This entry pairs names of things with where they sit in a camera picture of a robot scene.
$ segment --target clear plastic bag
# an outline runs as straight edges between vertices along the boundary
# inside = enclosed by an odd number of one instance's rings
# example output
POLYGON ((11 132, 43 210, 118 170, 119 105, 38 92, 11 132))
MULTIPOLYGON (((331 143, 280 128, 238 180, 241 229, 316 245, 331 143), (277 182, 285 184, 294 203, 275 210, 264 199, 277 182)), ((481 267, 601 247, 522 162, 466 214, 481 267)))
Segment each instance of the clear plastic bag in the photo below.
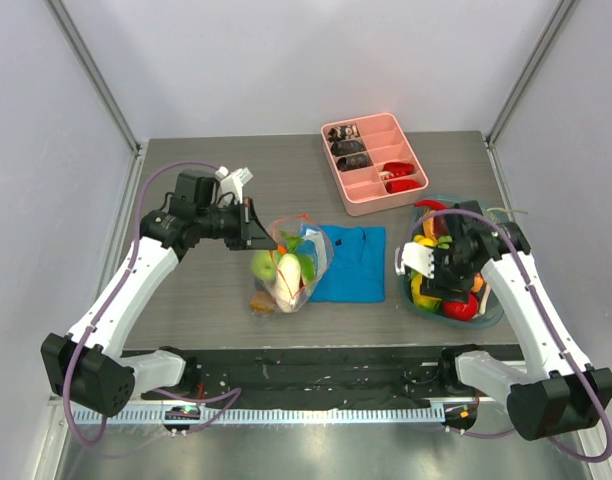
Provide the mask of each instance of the clear plastic bag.
POLYGON ((255 292, 250 308, 262 315, 293 313, 308 301, 328 270, 333 246, 308 215, 277 220, 268 233, 279 248, 253 255, 255 292))

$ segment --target blue cloth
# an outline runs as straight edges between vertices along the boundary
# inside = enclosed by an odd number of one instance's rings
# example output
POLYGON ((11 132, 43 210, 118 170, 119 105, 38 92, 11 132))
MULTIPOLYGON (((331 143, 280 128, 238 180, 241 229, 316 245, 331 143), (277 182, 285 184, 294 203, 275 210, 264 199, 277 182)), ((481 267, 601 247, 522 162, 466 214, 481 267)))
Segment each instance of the blue cloth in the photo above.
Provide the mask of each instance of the blue cloth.
POLYGON ((333 225, 321 228, 333 244, 333 263, 317 284, 310 301, 383 302, 386 229, 333 225))

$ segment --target red pepper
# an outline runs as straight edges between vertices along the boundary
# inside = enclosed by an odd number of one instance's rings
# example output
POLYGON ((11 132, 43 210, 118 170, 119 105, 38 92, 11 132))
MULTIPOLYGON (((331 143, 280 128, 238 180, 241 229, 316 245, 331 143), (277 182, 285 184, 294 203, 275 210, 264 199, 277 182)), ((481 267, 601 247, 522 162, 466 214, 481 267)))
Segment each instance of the red pepper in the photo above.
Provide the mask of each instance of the red pepper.
POLYGON ((386 191, 388 193, 399 193, 404 192, 406 190, 413 190, 419 187, 421 187, 421 185, 415 180, 393 180, 392 182, 388 182, 386 184, 386 191))
POLYGON ((472 293, 468 295, 468 303, 442 302, 444 315, 460 322, 470 322, 477 313, 479 302, 472 293))
POLYGON ((391 172, 396 177, 403 177, 410 175, 415 170, 415 166, 412 163, 406 162, 388 162, 384 164, 382 171, 391 172))
POLYGON ((427 198, 426 200, 421 200, 417 203, 414 204, 416 207, 418 208, 430 208, 431 210, 446 210, 446 205, 444 205, 441 202, 438 202, 437 200, 431 200, 430 198, 427 198))

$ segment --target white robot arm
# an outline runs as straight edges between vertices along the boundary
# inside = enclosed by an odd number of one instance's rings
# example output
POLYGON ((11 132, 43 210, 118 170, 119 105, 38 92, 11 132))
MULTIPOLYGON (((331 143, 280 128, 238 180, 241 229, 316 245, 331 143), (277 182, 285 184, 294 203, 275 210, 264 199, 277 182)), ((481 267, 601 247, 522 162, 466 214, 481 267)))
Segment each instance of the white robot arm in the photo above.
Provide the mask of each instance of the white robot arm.
MULTIPOLYGON (((477 202, 455 208, 473 212, 475 217, 482 214, 477 202)), ((474 275, 481 272, 513 327, 526 371, 467 345, 444 350, 441 380, 449 389, 473 387, 492 397, 506 408, 513 426, 527 440, 597 424, 597 409, 573 366, 589 381, 603 407, 612 397, 612 373, 608 368, 595 369, 566 330, 539 279, 519 226, 512 222, 499 226, 514 246, 515 252, 511 252, 499 233, 480 221, 456 214, 445 218, 454 238, 450 249, 406 243, 396 259, 397 273, 405 274, 406 267, 415 270, 426 277, 422 294, 455 300, 468 295, 474 275), (523 264, 525 273, 520 272, 516 260, 523 264)))
POLYGON ((76 359, 70 398, 104 416, 119 413, 134 397, 159 387, 195 387, 196 362, 179 350, 162 347, 154 353, 122 357, 137 318, 161 282, 202 238, 223 239, 231 250, 274 250, 275 241, 259 223, 252 199, 242 188, 252 178, 248 169, 215 175, 186 170, 177 179, 166 204, 147 214, 135 245, 91 309, 64 337, 50 334, 41 353, 53 392, 63 394, 66 371, 75 347, 91 330, 76 359), (116 291, 123 281, 122 288, 116 291), (112 300, 106 309, 104 305, 112 300), (91 320, 101 313, 95 325, 91 320))

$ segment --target wooden table surface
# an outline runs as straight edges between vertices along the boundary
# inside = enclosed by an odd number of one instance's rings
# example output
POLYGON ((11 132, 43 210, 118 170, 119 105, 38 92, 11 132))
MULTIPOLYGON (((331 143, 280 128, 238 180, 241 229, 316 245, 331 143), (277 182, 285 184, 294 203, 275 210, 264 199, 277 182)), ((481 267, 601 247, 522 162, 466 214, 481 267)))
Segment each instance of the wooden table surface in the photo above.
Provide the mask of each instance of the wooden table surface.
MULTIPOLYGON (((502 206, 479 132, 407 134, 429 177, 428 193, 446 193, 502 206)), ((487 330, 433 323, 411 313, 400 297, 393 255, 411 218, 410 207, 361 217, 346 214, 322 151, 321 137, 291 135, 152 140, 142 181, 181 160, 229 169, 247 166, 254 179, 246 194, 264 225, 308 213, 320 224, 383 225, 387 229, 386 301, 378 304, 309 303, 298 313, 260 319, 248 310, 253 291, 251 252, 230 252, 203 240, 164 280, 133 328, 126 348, 171 345, 183 349, 295 346, 450 345, 516 343, 508 321, 487 330)), ((145 211, 174 190, 179 170, 152 185, 145 211)))

